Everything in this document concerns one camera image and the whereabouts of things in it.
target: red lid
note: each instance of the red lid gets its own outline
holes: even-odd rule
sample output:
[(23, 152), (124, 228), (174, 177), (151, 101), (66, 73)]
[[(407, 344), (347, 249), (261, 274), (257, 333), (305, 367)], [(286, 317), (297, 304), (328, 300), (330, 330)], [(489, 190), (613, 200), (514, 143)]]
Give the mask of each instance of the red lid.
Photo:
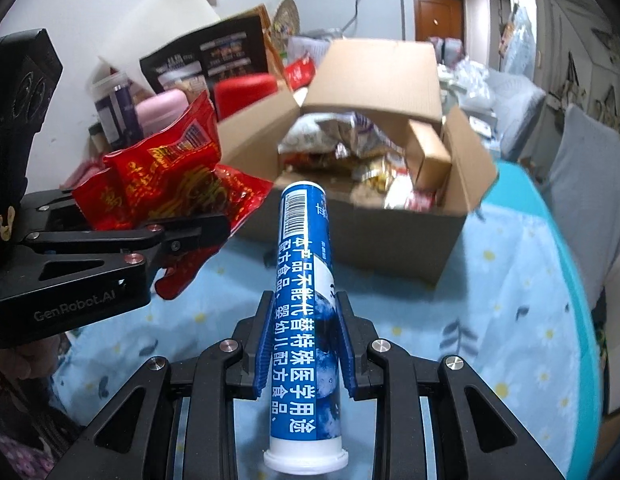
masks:
[(223, 121), (278, 90), (277, 79), (271, 74), (242, 75), (216, 83), (215, 104), (219, 120)]

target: teal table edge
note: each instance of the teal table edge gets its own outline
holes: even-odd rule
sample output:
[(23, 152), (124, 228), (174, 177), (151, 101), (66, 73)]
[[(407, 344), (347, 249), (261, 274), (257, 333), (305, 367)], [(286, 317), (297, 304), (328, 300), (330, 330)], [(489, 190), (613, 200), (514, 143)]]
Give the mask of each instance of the teal table edge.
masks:
[(543, 218), (556, 241), (562, 272), (570, 293), (581, 351), (577, 431), (567, 480), (584, 480), (592, 466), (601, 422), (599, 350), (590, 309), (570, 250), (532, 181), (516, 164), (496, 161), (496, 165), (499, 178), (484, 198), (484, 202)]

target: open cardboard box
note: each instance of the open cardboard box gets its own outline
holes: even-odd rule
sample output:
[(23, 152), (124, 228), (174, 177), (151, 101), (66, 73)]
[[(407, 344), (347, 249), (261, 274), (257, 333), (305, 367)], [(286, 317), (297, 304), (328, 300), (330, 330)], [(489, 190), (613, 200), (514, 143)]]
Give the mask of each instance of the open cardboard box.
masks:
[[(452, 156), (440, 207), (429, 213), (383, 209), (382, 196), (350, 179), (281, 173), (277, 145), (301, 114), (348, 111), (367, 116), (407, 152), (416, 142), (410, 120), (434, 127)], [(222, 121), (218, 129), (224, 164), (275, 183), (240, 236), (276, 243), (281, 191), (292, 182), (313, 180), (328, 197), (335, 260), (432, 284), (443, 272), (466, 215), (497, 177), (465, 114), (455, 108), (442, 121), (431, 43), (337, 40), (301, 108), (282, 90)]]

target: refrigerator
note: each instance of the refrigerator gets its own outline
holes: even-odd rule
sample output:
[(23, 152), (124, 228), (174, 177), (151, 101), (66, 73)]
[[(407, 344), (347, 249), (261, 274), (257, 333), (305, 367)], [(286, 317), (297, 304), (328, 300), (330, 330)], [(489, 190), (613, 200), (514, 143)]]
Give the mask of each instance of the refrigerator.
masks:
[[(294, 0), (301, 33), (343, 28), (355, 15), (356, 0)], [(414, 41), (413, 0), (359, 0), (357, 20), (344, 32), (347, 38)]]

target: doorway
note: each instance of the doorway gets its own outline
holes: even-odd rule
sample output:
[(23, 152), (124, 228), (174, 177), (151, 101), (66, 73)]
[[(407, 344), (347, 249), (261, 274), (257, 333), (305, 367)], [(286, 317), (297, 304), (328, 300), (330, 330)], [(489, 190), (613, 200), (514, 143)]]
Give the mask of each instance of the doorway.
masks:
[(490, 0), (490, 46), (488, 48), (488, 66), (501, 71), (503, 58), (499, 54), (499, 43), (508, 23), (511, 0)]
[(428, 38), (464, 40), (463, 0), (414, 0), (414, 27), (417, 41)]

